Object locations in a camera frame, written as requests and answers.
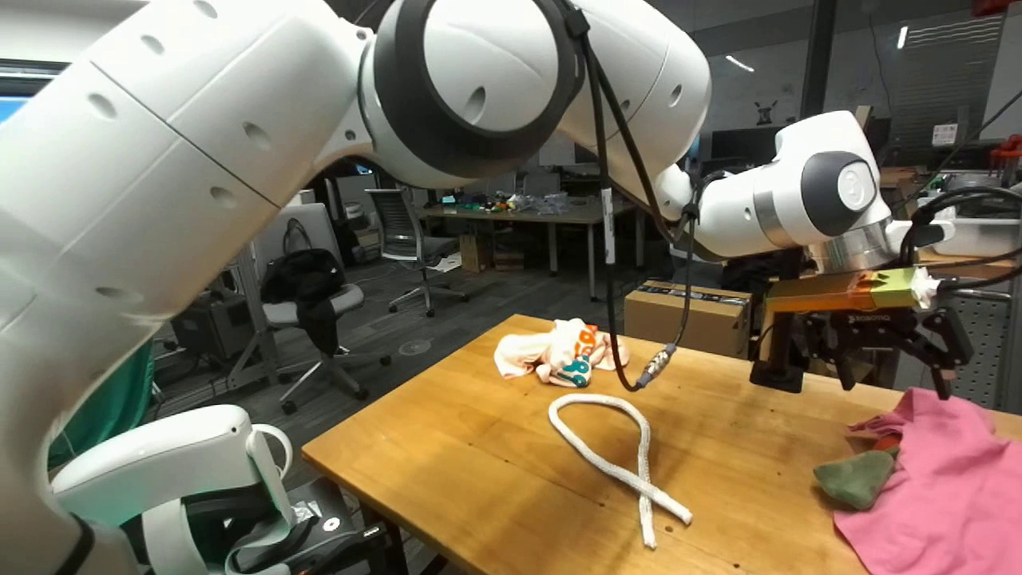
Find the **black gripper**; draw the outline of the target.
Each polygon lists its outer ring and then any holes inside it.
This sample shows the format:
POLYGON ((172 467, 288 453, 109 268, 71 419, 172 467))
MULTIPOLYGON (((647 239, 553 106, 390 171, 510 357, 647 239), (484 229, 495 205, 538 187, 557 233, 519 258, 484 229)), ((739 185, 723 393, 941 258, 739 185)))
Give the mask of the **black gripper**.
POLYGON ((826 310, 794 315, 794 346, 812 366, 822 366, 843 390, 869 374, 869 361, 902 350, 931 374, 938 399, 952 395, 959 370, 973 357, 965 324, 952 308, 918 310, 826 310))

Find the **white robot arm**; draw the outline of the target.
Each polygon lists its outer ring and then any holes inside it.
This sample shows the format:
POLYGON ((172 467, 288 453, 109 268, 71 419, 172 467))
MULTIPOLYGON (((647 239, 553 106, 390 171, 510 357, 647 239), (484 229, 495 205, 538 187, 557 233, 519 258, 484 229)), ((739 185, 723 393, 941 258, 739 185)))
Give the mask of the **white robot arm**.
POLYGON ((911 227, 852 116, 697 185, 679 161, 710 92, 706 55, 647 0, 393 0, 372 30, 330 0, 144 0, 0 129, 0 575, 138 573, 113 517, 53 495, 47 446, 339 161, 447 187, 569 137, 715 255, 889 263, 911 227))

